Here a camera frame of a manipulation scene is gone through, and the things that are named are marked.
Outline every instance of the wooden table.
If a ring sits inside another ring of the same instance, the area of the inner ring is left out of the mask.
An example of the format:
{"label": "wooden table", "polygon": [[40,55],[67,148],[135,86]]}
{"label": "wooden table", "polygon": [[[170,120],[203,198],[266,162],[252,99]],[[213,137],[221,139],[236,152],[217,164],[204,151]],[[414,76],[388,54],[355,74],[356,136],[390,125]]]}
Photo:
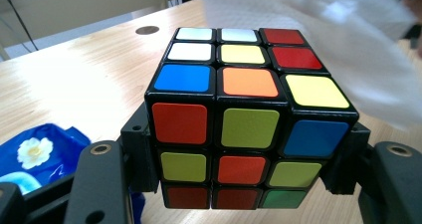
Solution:
{"label": "wooden table", "polygon": [[[157,26],[152,35],[137,35]],[[177,27],[206,27],[203,3],[191,1],[27,56],[0,63],[0,143],[35,125],[75,126],[92,141],[112,139],[143,94]],[[422,62],[408,50],[422,73]],[[398,141],[421,150],[422,126],[394,129],[362,114],[371,144]],[[166,209],[160,192],[146,194],[143,223],[360,223],[353,196],[334,196],[320,181],[298,209],[229,211]]]}

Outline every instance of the blue plastic bag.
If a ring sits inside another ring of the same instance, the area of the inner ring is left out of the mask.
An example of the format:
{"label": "blue plastic bag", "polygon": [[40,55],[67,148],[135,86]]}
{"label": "blue plastic bag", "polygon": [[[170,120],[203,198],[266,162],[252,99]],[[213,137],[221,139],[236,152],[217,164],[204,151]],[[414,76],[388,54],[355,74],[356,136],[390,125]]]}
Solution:
{"label": "blue plastic bag", "polygon": [[14,182],[23,194],[75,172],[91,141],[74,127],[46,123],[0,145],[0,182]]}

